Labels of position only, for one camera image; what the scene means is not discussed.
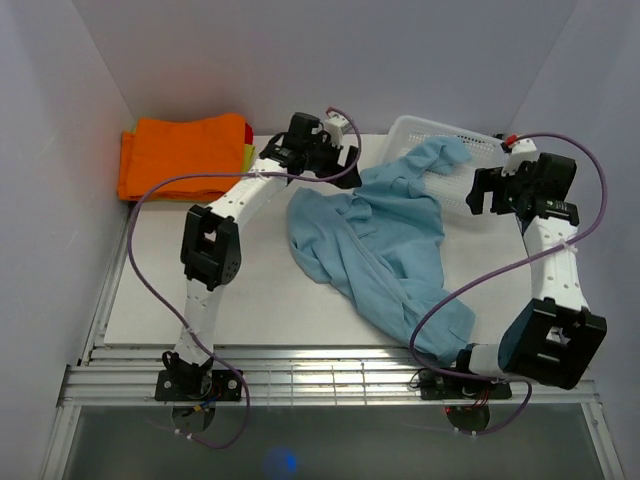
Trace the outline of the light blue trousers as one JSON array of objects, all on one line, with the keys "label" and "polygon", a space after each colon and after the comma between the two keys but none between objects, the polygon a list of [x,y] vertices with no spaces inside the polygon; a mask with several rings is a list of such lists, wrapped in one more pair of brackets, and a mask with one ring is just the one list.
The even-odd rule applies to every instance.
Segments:
[{"label": "light blue trousers", "polygon": [[392,339],[450,364],[470,339],[475,314],[447,296],[439,203],[427,172],[449,174],[471,155],[457,137],[431,137],[405,155],[365,169],[350,193],[300,188],[287,207],[287,235],[301,270],[329,284]]}]

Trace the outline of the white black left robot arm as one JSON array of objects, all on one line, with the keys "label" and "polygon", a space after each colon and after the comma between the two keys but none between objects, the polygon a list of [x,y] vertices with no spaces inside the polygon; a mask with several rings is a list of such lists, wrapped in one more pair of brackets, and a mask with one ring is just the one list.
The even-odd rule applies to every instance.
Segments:
[{"label": "white black left robot arm", "polygon": [[324,120],[297,112],[288,129],[267,142],[247,177],[209,205],[189,209],[180,251],[187,279],[186,324],[175,348],[161,357],[164,369],[158,377],[157,399],[239,399],[237,378],[214,370],[210,354],[222,295],[241,267],[241,230],[272,196],[303,173],[341,189],[360,186],[356,163],[361,147],[342,145],[352,128],[352,121],[334,108],[328,109]]}]

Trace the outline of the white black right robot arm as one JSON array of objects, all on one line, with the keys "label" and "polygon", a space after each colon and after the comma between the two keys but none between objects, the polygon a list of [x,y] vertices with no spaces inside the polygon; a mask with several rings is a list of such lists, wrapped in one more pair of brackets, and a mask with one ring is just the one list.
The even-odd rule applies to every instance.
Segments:
[{"label": "white black right robot arm", "polygon": [[577,254],[579,213],[567,202],[577,165],[571,158],[512,147],[503,167],[474,175],[466,198],[472,214],[492,195],[491,212],[514,214],[532,263],[531,299],[496,344],[470,344],[451,375],[454,390],[474,397],[488,377],[528,378],[570,390],[579,382],[607,333],[582,293]]}]

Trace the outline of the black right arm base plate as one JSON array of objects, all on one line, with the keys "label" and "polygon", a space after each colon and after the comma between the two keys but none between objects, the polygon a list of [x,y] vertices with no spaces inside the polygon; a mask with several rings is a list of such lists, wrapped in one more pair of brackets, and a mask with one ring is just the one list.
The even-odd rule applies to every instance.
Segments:
[{"label": "black right arm base plate", "polygon": [[416,388],[422,400],[508,400],[512,390],[508,384],[467,380],[442,376],[427,369],[417,372]]}]

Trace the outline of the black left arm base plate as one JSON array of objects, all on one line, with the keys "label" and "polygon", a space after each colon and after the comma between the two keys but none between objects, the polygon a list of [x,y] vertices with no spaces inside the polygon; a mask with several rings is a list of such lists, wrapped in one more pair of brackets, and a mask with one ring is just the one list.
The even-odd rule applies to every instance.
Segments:
[{"label": "black left arm base plate", "polygon": [[208,373],[179,374],[163,370],[158,374],[153,398],[160,402],[237,402],[242,387],[228,370]]}]

